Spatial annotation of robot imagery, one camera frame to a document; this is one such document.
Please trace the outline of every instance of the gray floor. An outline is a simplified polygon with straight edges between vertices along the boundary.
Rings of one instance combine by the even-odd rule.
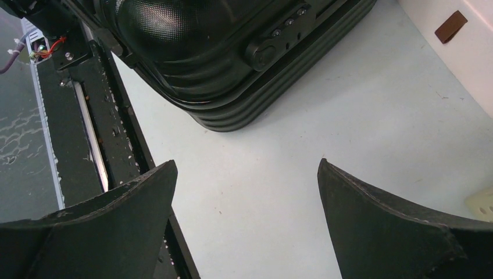
[[[493,185],[493,120],[395,0],[379,0],[234,133],[205,130],[119,68],[155,162],[176,160],[173,208],[204,279],[341,278],[317,187],[322,157],[466,217],[465,197]]]
[[[22,36],[20,20],[0,9],[0,63]],[[58,210],[27,52],[0,75],[0,223]]]

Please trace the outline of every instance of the black case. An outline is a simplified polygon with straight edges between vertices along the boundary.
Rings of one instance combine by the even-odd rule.
[[[128,66],[198,123],[226,132],[255,119],[375,1],[95,0],[94,6]]]

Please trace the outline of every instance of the beige object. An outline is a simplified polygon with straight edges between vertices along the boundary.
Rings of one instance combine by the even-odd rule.
[[[465,202],[478,220],[493,222],[493,187],[468,196]]]

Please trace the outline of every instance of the brown sticker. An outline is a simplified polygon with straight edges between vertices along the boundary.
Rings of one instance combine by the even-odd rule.
[[[465,18],[459,11],[453,13],[436,31],[435,35],[442,42],[446,44],[449,42],[457,32],[466,24],[467,18]]]

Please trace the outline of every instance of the metal strip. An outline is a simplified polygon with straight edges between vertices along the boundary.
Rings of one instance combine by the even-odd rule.
[[[82,86],[78,82],[74,82],[74,89],[76,91],[77,100],[80,105],[80,111],[82,113],[82,118],[85,125],[85,131],[89,139],[89,145],[91,147],[92,158],[94,158],[94,163],[96,164],[96,169],[98,170],[99,179],[101,181],[101,186],[103,192],[108,191],[108,173],[106,172],[106,167],[103,161],[103,156],[101,155],[101,150],[99,148],[98,139],[96,138],[96,133],[94,127],[92,126],[91,116],[89,115],[89,108],[87,108],[87,103],[85,102],[84,92]]]
[[[28,30],[32,29],[32,27],[30,27],[29,24],[32,26],[32,24],[30,22],[28,22],[27,20],[21,20],[23,32],[27,32]],[[27,45],[28,49],[31,48],[31,42],[29,39],[30,39],[29,37],[26,38],[26,45]],[[36,65],[33,63],[30,64],[30,67],[31,67],[31,75],[33,76],[34,92],[36,93],[36,100],[38,102],[38,109],[40,110],[40,119],[41,119],[41,125],[43,127],[45,143],[46,143],[46,147],[47,147],[49,165],[51,167],[53,184],[55,186],[56,201],[58,203],[58,208],[64,209],[65,208],[64,197],[62,194],[62,189],[60,187],[60,178],[58,176],[58,171],[56,169],[57,160],[56,160],[55,153],[53,152],[53,146],[51,144],[51,137],[49,135],[49,128],[48,128],[48,122],[47,122],[48,117],[46,116],[45,106],[43,103],[43,97],[41,95],[41,86],[40,86],[40,79],[38,77],[38,70],[36,68]]]

